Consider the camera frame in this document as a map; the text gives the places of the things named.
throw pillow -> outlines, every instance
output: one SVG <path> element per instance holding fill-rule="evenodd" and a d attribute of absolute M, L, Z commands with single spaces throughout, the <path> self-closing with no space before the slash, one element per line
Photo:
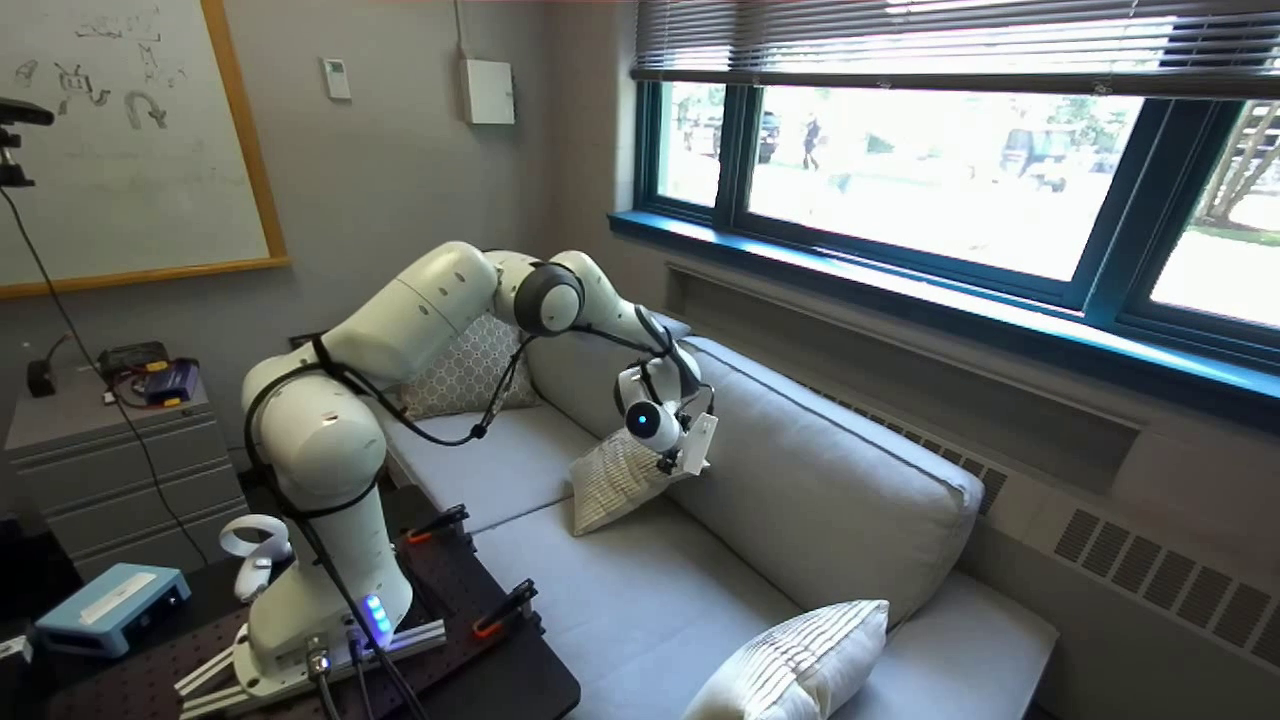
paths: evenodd
<path fill-rule="evenodd" d="M 658 499 L 670 485 L 658 455 L 620 429 L 568 467 L 572 533 L 589 534 Z"/>
<path fill-rule="evenodd" d="M 519 346 L 519 331 L 498 316 L 478 316 L 451 344 L 441 346 L 426 379 L 401 387 L 407 414 L 458 414 L 486 410 L 498 379 Z M 499 398 L 506 409 L 532 404 L 532 385 L 523 359 L 511 387 Z"/>
<path fill-rule="evenodd" d="M 890 598 L 847 598 L 793 614 L 740 653 L 693 696 L 693 720 L 819 720 L 847 702 L 884 653 Z"/>

window blind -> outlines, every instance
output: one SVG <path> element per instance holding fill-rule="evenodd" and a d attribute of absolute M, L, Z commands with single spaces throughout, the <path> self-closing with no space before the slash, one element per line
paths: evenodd
<path fill-rule="evenodd" d="M 642 80 L 1280 94 L 1276 0 L 645 0 Z"/>

whiteboard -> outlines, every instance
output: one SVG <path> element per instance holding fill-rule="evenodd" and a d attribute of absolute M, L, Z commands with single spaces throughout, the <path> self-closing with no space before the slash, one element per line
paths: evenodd
<path fill-rule="evenodd" d="M 8 193 L 61 289 L 286 261 L 224 33 L 221 0 L 0 0 L 0 94 L 56 110 L 14 123 Z M 0 289 L 40 289 L 3 205 Z"/>

glass pane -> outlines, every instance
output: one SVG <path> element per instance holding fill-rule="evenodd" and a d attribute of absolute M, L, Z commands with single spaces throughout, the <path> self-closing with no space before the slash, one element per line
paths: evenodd
<path fill-rule="evenodd" d="M 753 212 L 1073 279 L 1139 100 L 768 86 Z"/>
<path fill-rule="evenodd" d="M 1243 105 L 1152 301 L 1280 326 L 1280 100 Z"/>
<path fill-rule="evenodd" d="M 715 205 L 723 83 L 663 83 L 658 196 Z"/>

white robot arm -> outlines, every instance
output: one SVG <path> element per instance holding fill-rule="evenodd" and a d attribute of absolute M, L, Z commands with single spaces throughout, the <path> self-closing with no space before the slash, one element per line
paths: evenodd
<path fill-rule="evenodd" d="M 532 334 L 597 331 L 649 350 L 620 367 L 617 398 L 630 430 L 658 451 L 663 473 L 707 467 L 713 387 L 670 326 L 617 295 L 597 261 L 585 251 L 532 261 L 448 238 L 317 344 L 273 354 L 244 379 L 244 444 L 253 460 L 278 467 L 278 487 L 308 524 L 324 565 L 301 546 L 296 565 L 253 598 L 250 641 L 236 643 L 244 691 L 273 696 L 296 679 L 317 641 L 344 643 L 353 604 L 380 604 L 383 628 L 407 614 L 411 587 L 374 492 L 389 438 L 349 385 L 353 375 L 363 375 L 368 387 L 421 379 L 438 350 L 486 310 Z"/>

